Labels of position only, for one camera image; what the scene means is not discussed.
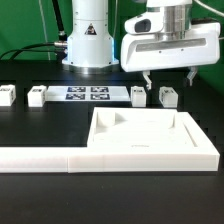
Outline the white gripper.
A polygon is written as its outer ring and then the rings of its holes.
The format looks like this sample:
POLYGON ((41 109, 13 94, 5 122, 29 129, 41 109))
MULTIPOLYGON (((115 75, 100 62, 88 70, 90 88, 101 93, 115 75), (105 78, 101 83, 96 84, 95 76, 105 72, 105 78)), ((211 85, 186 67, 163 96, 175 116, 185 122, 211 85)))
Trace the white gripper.
POLYGON ((143 71, 147 90, 151 90, 151 70, 190 67, 188 84, 198 72, 197 67, 215 64, 220 58, 220 24, 192 25, 181 40, 158 40, 155 35, 126 34, 121 45, 121 67, 126 72, 143 71))

